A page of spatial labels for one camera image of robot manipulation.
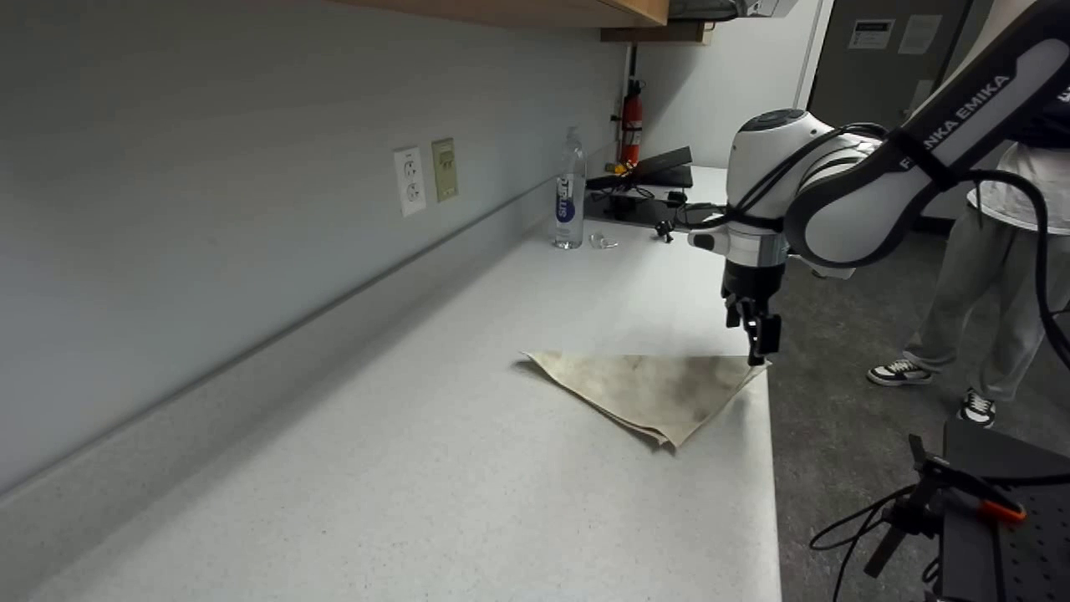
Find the white countertop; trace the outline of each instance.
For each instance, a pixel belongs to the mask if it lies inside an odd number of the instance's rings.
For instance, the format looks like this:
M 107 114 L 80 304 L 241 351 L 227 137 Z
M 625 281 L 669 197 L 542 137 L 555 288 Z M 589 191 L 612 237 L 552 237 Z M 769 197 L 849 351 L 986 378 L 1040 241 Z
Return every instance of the white countertop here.
M 719 171 L 696 201 L 719 201 Z M 518 244 L 50 579 L 77 602 L 772 602 L 759 378 L 679 455 L 518 361 L 746 355 L 716 254 L 589 224 Z

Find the floor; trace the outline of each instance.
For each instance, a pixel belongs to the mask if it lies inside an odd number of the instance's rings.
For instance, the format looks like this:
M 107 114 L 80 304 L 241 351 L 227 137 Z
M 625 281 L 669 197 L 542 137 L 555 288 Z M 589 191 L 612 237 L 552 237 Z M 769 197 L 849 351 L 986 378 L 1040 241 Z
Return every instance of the floor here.
M 772 445 L 786 602 L 826 602 L 839 552 L 816 555 L 809 535 L 873 498 L 913 485 L 906 435 L 923 435 L 940 452 L 940 428 L 963 395 L 970 368 L 986 348 L 996 304 L 983 301 L 963 334 L 960 368 L 933 388 L 886 391 L 863 371 L 889 361 L 910 338 L 940 268 L 943 237 L 913 234 L 899 254 L 859 271 L 853 281 L 819 281 L 803 264 L 786 278 L 782 355 L 772 365 Z M 1040 351 L 1020 401 L 1000 408 L 996 431 L 1070 455 L 1070 371 Z M 839 599 L 923 599 L 923 569 L 936 555 L 926 538 L 910 538 L 883 579 L 866 579 L 863 562 L 876 538 L 859 545 Z

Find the cabinet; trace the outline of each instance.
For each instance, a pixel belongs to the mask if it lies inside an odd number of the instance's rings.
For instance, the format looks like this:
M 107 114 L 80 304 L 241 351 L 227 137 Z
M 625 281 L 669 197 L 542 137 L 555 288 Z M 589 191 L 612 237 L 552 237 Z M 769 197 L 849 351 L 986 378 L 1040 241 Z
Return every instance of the cabinet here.
M 498 27 L 662 27 L 669 0 L 338 0 Z

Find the electrical outlet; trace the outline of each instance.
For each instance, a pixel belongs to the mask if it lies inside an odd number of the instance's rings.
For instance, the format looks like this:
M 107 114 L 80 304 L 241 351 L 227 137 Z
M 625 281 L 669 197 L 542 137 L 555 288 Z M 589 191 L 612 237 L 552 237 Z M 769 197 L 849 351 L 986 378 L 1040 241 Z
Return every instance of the electrical outlet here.
M 421 147 L 395 151 L 395 174 L 401 194 L 401 214 L 411 217 L 428 207 L 428 184 L 425 184 L 425 157 Z
M 441 137 L 431 144 L 431 161 L 435 161 L 435 191 L 438 201 L 458 197 L 458 154 L 455 154 L 455 137 Z

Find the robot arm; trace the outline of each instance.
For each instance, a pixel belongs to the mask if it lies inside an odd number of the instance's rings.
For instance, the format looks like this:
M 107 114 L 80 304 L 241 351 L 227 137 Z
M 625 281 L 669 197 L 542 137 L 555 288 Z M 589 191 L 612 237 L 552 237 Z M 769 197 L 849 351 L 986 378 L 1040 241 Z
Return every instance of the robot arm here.
M 789 247 L 813 264 L 859 268 L 889 254 L 920 211 L 990 154 L 1013 117 L 1060 94 L 1070 74 L 1070 0 L 1003 3 L 1006 27 L 893 134 L 833 130 L 803 110 L 749 120 L 732 144 L 729 214 L 699 247 L 726 254 L 722 298 L 752 365 L 779 348 Z

